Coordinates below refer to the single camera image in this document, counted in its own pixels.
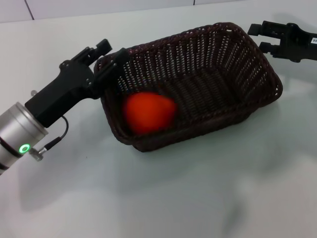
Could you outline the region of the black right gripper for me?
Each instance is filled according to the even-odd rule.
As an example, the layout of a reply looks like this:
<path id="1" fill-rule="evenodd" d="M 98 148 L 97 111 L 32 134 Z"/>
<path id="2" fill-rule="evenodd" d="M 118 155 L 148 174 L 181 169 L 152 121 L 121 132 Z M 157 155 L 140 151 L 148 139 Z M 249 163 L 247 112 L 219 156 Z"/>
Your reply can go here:
<path id="1" fill-rule="evenodd" d="M 317 60 L 317 34 L 302 30 L 297 24 L 279 24 L 263 21 L 262 24 L 252 24 L 248 30 L 251 36 L 266 36 L 281 38 L 280 45 L 261 42 L 259 49 L 264 54 L 274 58 L 300 62 L 301 60 Z"/>

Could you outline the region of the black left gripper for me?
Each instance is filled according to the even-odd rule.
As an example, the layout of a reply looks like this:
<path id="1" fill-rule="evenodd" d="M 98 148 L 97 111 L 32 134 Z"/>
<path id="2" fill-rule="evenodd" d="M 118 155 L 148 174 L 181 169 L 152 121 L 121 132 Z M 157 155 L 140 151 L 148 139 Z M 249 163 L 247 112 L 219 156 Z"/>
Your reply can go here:
<path id="1" fill-rule="evenodd" d="M 105 56 L 111 50 L 108 40 L 103 39 L 96 48 L 86 47 L 73 59 L 61 63 L 57 78 L 27 101 L 26 109 L 43 127 L 48 128 L 78 102 L 98 99 L 101 94 L 94 86 L 114 84 L 129 62 L 126 48 Z M 90 65 L 96 60 L 93 73 Z"/>

